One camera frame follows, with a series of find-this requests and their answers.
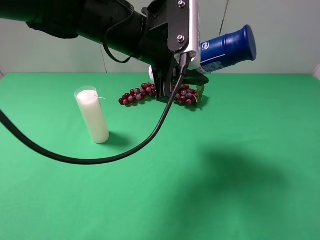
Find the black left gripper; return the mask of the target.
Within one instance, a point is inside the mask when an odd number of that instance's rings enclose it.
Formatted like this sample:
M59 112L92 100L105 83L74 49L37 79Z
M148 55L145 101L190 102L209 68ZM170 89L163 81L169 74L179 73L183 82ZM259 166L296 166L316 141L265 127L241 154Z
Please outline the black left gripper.
M168 102L179 80L179 70L171 61L177 61L174 53L168 48L169 24L167 18L167 2L169 0L154 0L142 12L146 15L146 25L138 49L141 51L141 61L152 67L156 100ZM196 70L187 70L183 85L204 86L209 79Z

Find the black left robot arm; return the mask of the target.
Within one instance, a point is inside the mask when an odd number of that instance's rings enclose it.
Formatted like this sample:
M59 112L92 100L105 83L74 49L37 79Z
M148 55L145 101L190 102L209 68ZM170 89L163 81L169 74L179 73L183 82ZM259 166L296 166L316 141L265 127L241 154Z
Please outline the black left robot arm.
M180 63L183 54L197 56L188 0L154 0L141 12L125 0L3 0L0 16L60 39L81 36L103 45L108 55L114 50L150 65L158 99L171 96L180 75L188 85L209 81Z

